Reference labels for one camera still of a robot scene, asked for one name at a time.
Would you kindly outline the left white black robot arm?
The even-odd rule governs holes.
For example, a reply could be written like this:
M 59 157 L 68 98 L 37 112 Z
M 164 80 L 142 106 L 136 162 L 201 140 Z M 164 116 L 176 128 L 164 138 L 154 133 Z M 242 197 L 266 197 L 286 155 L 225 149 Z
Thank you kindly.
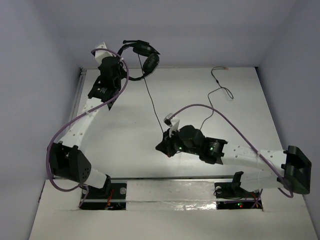
M 100 197 L 111 193 L 109 176 L 94 168 L 80 147 L 99 109 L 114 102 L 123 92 L 121 89 L 109 100 L 99 104 L 98 98 L 88 98 L 83 112 L 63 126 L 51 139 L 46 153 L 46 171 L 51 185 L 61 192 L 71 192 L 77 188 L 92 187 Z M 54 177 L 78 183 L 64 189 L 54 182 Z

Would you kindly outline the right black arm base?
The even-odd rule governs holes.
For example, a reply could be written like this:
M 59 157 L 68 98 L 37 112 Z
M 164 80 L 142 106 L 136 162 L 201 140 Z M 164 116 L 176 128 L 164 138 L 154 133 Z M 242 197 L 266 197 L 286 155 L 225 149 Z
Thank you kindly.
M 247 191 L 241 188 L 243 171 L 233 175 L 232 181 L 214 184 L 213 195 L 217 199 L 218 210 L 263 209 L 261 190 Z

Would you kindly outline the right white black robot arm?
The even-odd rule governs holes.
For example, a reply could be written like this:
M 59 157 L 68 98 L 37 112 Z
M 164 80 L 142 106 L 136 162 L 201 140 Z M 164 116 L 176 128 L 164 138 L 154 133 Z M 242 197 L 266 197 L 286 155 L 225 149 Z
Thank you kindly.
M 297 146 L 285 150 L 254 150 L 223 139 L 206 137 L 192 125 L 169 128 L 155 147 L 167 157 L 182 152 L 196 155 L 207 164 L 233 165 L 257 169 L 233 175 L 231 192 L 238 197 L 259 189 L 285 188 L 294 194 L 308 195 L 312 163 Z

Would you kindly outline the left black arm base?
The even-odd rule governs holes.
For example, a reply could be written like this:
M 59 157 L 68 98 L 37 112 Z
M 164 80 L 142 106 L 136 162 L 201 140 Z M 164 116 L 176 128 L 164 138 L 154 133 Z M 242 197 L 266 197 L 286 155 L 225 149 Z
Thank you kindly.
M 81 189 L 82 193 L 78 206 L 81 210 L 126 210 L 127 183 L 124 181 L 112 182 L 108 176 L 103 188 L 84 186 Z

